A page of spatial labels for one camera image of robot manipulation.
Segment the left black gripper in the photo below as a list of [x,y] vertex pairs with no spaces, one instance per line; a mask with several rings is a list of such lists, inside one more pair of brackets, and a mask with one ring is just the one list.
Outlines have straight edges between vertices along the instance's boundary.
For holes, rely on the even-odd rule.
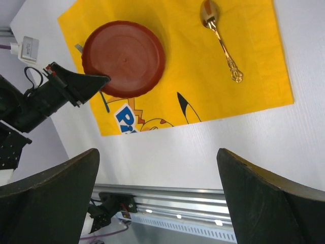
[[48,81],[37,88],[32,86],[23,94],[22,114],[49,117],[66,103],[79,107],[110,81],[106,75],[74,73],[52,62],[48,65]]

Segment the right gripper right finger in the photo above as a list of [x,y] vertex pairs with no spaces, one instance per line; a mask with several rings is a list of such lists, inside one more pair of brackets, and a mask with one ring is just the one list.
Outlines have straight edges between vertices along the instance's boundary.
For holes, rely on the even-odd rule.
[[226,148],[216,159],[237,243],[324,243],[323,191]]

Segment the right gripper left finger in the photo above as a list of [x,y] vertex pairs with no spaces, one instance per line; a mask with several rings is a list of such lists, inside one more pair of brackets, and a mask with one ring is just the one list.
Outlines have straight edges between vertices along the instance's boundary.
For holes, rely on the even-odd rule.
[[80,155],[1,187],[1,243],[78,243],[100,153]]

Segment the red round plate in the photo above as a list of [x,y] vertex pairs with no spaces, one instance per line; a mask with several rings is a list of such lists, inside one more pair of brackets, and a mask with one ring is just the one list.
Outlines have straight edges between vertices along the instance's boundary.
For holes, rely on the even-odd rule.
[[81,55],[85,74],[106,75],[102,91],[117,98],[134,98],[151,91],[163,76],[166,55],[159,38],[131,21],[103,24],[87,38]]

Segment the yellow pikachu cloth placemat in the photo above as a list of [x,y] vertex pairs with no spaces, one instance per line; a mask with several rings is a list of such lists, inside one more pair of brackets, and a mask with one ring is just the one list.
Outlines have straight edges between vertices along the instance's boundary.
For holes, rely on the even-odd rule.
[[118,20],[150,29],[166,63],[148,93],[123,99],[107,91],[90,107],[102,136],[165,129],[294,102],[272,1],[217,1],[218,31],[243,81],[235,82],[217,37],[200,22],[201,1],[76,1],[58,23],[76,65],[76,45]]

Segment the gold ornate spoon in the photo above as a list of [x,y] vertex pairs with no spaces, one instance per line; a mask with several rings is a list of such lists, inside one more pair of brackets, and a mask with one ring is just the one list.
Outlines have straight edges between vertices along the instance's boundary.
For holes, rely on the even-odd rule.
[[200,7],[200,20],[202,25],[212,30],[218,38],[221,48],[225,54],[228,68],[231,72],[231,78],[236,83],[241,83],[243,80],[243,73],[238,69],[236,63],[232,59],[231,55],[227,51],[227,48],[218,32],[219,9],[215,1],[205,0],[201,3]]

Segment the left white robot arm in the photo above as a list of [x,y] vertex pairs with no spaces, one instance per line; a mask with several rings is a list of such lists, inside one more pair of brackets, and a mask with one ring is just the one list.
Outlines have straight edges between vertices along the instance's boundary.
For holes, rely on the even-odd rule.
[[29,133],[67,102],[75,107],[88,102],[107,83],[106,75],[86,75],[69,71],[52,62],[39,72],[39,86],[20,92],[1,77],[1,185],[6,185],[17,169],[22,149],[31,144]]

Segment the aluminium front rail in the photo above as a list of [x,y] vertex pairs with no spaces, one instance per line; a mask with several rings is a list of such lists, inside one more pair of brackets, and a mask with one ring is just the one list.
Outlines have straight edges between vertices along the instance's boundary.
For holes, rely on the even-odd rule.
[[104,193],[131,197],[128,210],[116,215],[123,220],[237,242],[223,190],[97,184],[92,196]]

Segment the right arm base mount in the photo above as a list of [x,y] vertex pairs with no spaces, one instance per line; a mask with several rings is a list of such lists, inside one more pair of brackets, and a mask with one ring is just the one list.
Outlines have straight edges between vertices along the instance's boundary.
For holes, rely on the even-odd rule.
[[118,213],[131,218],[131,213],[138,212],[133,195],[117,193],[99,193],[100,200],[90,199],[87,213],[92,219],[90,233],[96,232],[111,224],[111,219]]

